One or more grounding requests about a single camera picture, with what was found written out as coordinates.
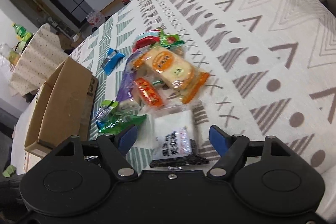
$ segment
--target screw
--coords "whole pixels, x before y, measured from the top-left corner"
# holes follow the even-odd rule
[[[168,175],[168,178],[169,178],[169,179],[177,179],[177,175],[175,175],[175,174],[170,174],[170,175]]]
[[[226,175],[226,170],[222,168],[214,168],[210,170],[210,174],[213,175],[214,177],[222,177]]]
[[[134,174],[134,170],[131,168],[121,168],[118,170],[118,174],[122,177],[129,177]]]

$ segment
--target plastic bottle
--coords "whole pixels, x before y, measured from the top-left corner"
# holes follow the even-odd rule
[[[25,36],[26,33],[27,33],[27,30],[26,30],[23,26],[18,25],[18,24],[15,24],[15,23],[13,23],[12,26],[13,26],[13,28],[14,28],[14,30],[15,30],[15,33],[16,33],[19,37],[24,38],[24,36]]]
[[[0,54],[15,66],[20,58],[19,54],[13,51],[7,44],[0,45]]]

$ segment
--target green bottle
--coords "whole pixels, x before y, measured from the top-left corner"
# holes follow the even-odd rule
[[[18,24],[15,24],[15,23],[13,23],[12,26],[14,27],[15,33],[16,33],[19,37],[24,38],[24,36],[25,36],[26,33],[27,33],[27,30],[26,30],[23,26],[18,25]]]

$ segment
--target open cardboard box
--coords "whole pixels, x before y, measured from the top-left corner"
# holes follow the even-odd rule
[[[70,57],[38,92],[25,150],[43,158],[71,135],[87,140],[98,80]]]

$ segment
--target patterned bedsheet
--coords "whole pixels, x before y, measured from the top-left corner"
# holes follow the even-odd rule
[[[275,135],[322,173],[336,159],[335,26],[317,0],[133,0],[72,58],[99,80],[95,112],[115,99],[126,63],[107,77],[100,65],[109,47],[129,56],[144,31],[178,33],[186,59],[211,74],[194,109],[198,145],[210,165],[219,159],[208,140],[216,124],[253,140]],[[90,139],[97,135],[92,120]],[[138,172],[151,161],[150,137],[142,134],[126,157]]]

